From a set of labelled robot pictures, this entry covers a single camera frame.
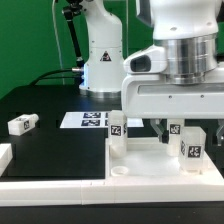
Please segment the white platform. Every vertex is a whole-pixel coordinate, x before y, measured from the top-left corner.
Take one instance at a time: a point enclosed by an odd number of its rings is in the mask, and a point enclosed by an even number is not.
[[[185,173],[157,138],[128,139],[124,159],[112,159],[106,145],[106,179],[1,182],[0,206],[224,201],[224,180],[205,154],[203,173]],[[112,176],[114,167],[127,175]]]

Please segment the black table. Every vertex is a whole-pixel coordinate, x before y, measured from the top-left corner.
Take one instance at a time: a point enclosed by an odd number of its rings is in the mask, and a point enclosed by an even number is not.
[[[22,86],[0,100],[0,143],[11,143],[13,160],[0,181],[100,179],[105,177],[106,128],[60,129],[66,112],[121,109],[120,100],[93,99],[75,86]],[[39,115],[37,127],[9,136],[7,121]],[[207,130],[207,152],[223,171],[224,150],[214,144],[216,121],[187,121]],[[153,136],[149,122],[129,137]],[[141,203],[0,208],[0,223],[223,223],[224,203]]]

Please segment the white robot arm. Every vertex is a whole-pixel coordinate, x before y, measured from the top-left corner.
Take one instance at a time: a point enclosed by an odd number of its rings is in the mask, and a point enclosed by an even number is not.
[[[124,62],[128,117],[219,119],[224,134],[224,68],[216,60],[216,17],[222,0],[137,0],[137,14],[154,26],[154,45]]]
[[[89,34],[89,59],[84,65],[81,93],[94,97],[119,97],[125,77],[122,24],[106,11],[103,0],[83,0]]]

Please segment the black sticker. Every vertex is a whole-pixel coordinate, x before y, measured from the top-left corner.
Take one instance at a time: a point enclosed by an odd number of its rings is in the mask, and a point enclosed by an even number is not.
[[[101,113],[95,113],[95,112],[84,113],[83,118],[101,118]]]
[[[107,51],[104,52],[104,54],[103,54],[102,58],[100,59],[100,61],[111,61],[111,58],[110,58],[110,56],[109,56]]]
[[[189,146],[188,158],[200,158],[201,146]]]
[[[181,142],[181,152],[183,155],[185,155],[185,144],[183,141]]]
[[[127,132],[127,123],[124,124],[124,135],[126,134]]]
[[[27,130],[30,128],[30,122],[29,121],[25,121],[24,122],[24,130]]]
[[[121,126],[111,125],[111,135],[121,136]]]
[[[180,135],[180,125],[179,124],[171,124],[170,125],[170,134]]]
[[[82,127],[97,127],[100,126],[100,120],[83,120]]]

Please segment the white plastic housing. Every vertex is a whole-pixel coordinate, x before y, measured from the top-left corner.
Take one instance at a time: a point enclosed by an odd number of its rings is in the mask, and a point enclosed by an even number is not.
[[[173,40],[218,32],[216,16],[221,0],[151,0],[153,38]]]
[[[122,55],[122,24],[106,11],[103,0],[83,1],[89,35],[89,59],[81,90],[119,92],[125,77]]]
[[[167,84],[159,74],[129,75],[122,86],[122,110],[131,118],[223,119],[224,104],[217,103],[224,97],[222,66],[206,73],[197,88]]]
[[[132,61],[136,58],[148,57],[150,60],[150,70],[136,72],[132,69]],[[159,73],[163,72],[167,67],[166,50],[163,47],[151,46],[145,50],[138,51],[132,54],[124,61],[124,70],[129,74],[141,74],[141,73]]]

